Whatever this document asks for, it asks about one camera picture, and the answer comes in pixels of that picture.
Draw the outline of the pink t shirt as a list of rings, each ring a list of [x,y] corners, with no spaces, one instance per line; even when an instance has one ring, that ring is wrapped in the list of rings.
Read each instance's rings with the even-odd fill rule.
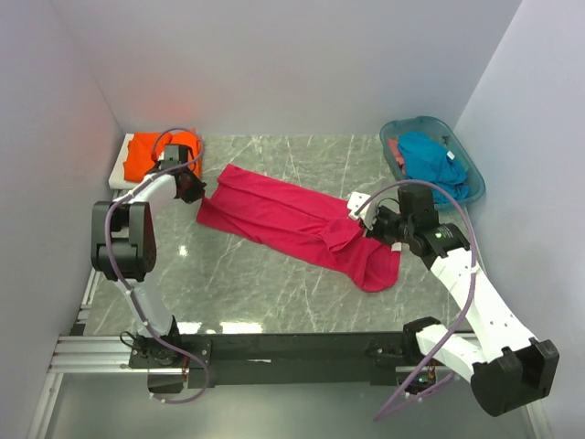
[[[219,175],[197,222],[340,272],[367,293],[399,279],[400,251],[366,237],[345,201],[238,166]]]

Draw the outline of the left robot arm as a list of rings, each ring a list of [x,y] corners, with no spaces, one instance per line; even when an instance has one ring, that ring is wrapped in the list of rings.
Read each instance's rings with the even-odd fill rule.
[[[92,207],[90,261],[123,294],[137,323],[132,350],[139,358],[170,368],[186,352],[176,318],[148,279],[156,264],[153,216],[173,200],[191,204],[203,198],[206,184],[194,171],[203,149],[167,145],[154,167],[125,195]]]

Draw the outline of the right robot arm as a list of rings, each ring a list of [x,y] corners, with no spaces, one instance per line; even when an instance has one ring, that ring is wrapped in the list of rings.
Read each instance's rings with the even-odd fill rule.
[[[481,408],[493,417],[546,398],[551,391],[559,352],[549,340],[539,340],[516,317],[496,291],[480,263],[472,226],[462,232],[443,223],[434,207],[432,183],[395,183],[399,209],[382,204],[383,193],[354,192],[347,208],[366,236],[393,246],[405,244],[446,288],[460,308],[450,327],[424,317],[403,328],[402,357],[417,365],[378,410],[381,420],[399,410],[400,394],[408,402],[432,395],[447,379],[423,378],[433,362],[466,380]]]

